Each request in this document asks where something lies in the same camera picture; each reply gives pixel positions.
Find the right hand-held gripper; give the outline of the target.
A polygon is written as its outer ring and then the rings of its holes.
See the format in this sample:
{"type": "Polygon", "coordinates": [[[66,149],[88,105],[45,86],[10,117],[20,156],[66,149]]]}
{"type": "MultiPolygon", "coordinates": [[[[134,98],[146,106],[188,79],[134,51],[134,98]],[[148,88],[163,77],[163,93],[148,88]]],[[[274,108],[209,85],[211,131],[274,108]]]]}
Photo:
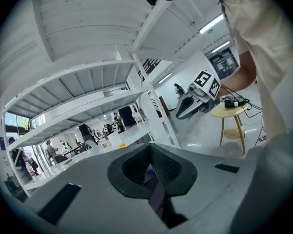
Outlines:
{"type": "Polygon", "coordinates": [[[176,107],[176,118],[179,120],[191,117],[198,111],[207,113],[220,103],[218,93],[221,85],[210,72],[201,70],[188,86],[189,94],[183,94],[176,107]]]}

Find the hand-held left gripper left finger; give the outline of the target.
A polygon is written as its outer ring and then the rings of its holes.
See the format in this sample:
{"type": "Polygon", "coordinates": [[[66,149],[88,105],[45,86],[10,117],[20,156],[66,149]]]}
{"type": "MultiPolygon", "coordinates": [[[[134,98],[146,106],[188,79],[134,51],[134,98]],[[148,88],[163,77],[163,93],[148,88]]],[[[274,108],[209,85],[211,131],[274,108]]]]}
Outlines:
{"type": "Polygon", "coordinates": [[[75,198],[52,233],[61,234],[159,234],[166,225],[146,199],[125,197],[109,182],[111,162],[134,150],[134,146],[84,158],[39,187],[26,200],[38,214],[66,184],[79,186],[75,198]]]}

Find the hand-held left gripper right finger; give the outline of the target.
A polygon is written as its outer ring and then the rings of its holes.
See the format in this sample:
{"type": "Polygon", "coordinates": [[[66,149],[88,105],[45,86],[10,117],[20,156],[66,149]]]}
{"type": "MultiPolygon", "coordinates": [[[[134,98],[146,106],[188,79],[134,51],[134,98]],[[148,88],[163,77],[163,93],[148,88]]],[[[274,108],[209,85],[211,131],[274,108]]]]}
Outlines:
{"type": "Polygon", "coordinates": [[[244,160],[230,160],[236,173],[216,168],[221,160],[160,145],[197,167],[190,191],[172,199],[186,221],[155,234],[293,233],[293,131],[250,149],[244,160]]]}

